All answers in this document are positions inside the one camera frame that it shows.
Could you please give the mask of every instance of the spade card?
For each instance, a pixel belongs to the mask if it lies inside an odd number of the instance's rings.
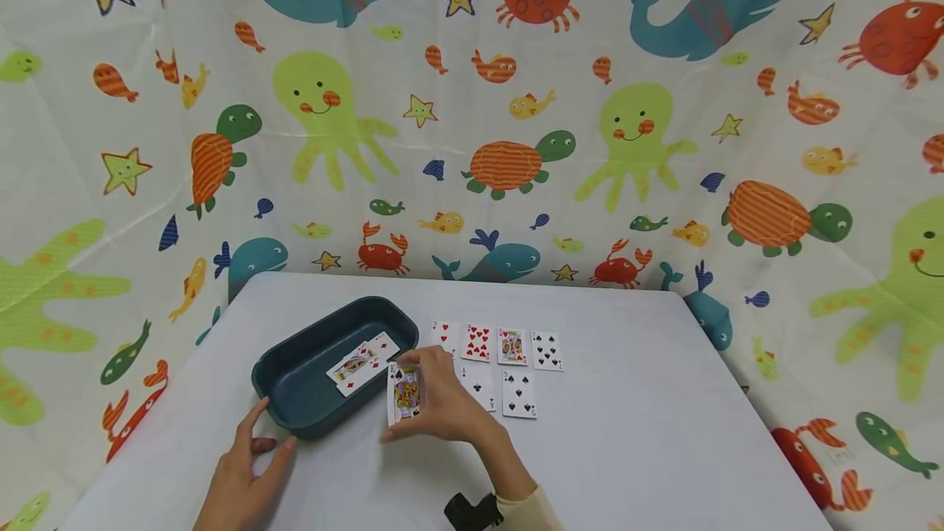
[[[459,381],[485,411],[495,412],[495,384],[492,382],[491,367],[471,363],[462,365]]]
[[[465,326],[465,338],[458,345],[462,357],[473,361],[490,363],[492,361],[492,339],[495,338],[495,328],[482,324],[468,324]]]
[[[498,329],[498,363],[503,365],[527,365],[525,331],[517,328]]]
[[[548,330],[532,331],[532,363],[534,369],[545,371],[564,370],[564,352],[561,350],[561,334]]]
[[[517,419],[536,419],[534,374],[530,371],[502,371],[501,413]]]

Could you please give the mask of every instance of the orange striped shell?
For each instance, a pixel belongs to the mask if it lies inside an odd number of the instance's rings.
[[[470,172],[482,184],[498,191],[517,189],[541,170],[541,154],[517,142],[492,142],[472,156]]]
[[[759,246],[794,244],[810,228],[810,214],[792,195],[759,181],[744,181],[731,194],[728,220]]]
[[[190,146],[193,202],[202,206],[223,184],[234,162],[234,146],[219,134],[200,134]]]

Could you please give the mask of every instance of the cartoon turtle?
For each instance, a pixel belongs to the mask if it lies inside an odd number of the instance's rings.
[[[541,169],[542,163],[563,160],[576,147],[577,139],[564,129],[545,135],[535,147],[504,140],[485,144],[472,156],[470,171],[462,171],[462,176],[471,179],[465,188],[482,193],[489,187],[495,201],[512,189],[527,194],[534,188],[532,181],[547,181],[549,175]]]
[[[842,241],[852,229],[852,214],[838,203],[820,203],[807,212],[795,197],[760,181],[744,181],[734,188],[721,215],[721,225],[731,223],[728,241],[741,246],[747,240],[764,247],[764,256],[778,256],[787,247],[789,256],[802,249],[800,238],[812,235],[826,242]]]

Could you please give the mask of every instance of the green fish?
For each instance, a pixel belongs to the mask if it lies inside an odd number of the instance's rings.
[[[10,52],[0,63],[0,80],[5,83],[24,83],[27,78],[43,69],[43,61],[38,55],[17,49]]]
[[[406,208],[403,206],[403,202],[399,202],[396,207],[393,207],[385,198],[375,198],[370,203],[370,209],[381,216],[395,216]]]
[[[403,28],[397,25],[387,25],[386,27],[371,27],[370,32],[377,35],[383,41],[399,41],[403,39]]]
[[[116,355],[108,360],[105,369],[102,370],[102,386],[115,383],[128,371],[131,364],[134,363],[134,360],[138,358],[138,354],[141,352],[149,336],[151,336],[151,322],[145,320],[141,330],[141,337],[138,337],[134,343],[119,346]]]
[[[902,468],[923,475],[931,479],[931,473],[939,470],[940,466],[931,461],[918,461],[906,449],[907,437],[900,430],[895,430],[886,421],[871,412],[860,412],[855,415],[855,426],[865,441],[885,457],[891,459]]]
[[[659,223],[652,223],[648,216],[636,216],[636,219],[629,223],[629,230],[638,232],[652,232],[658,230],[669,223],[669,216],[665,216]]]

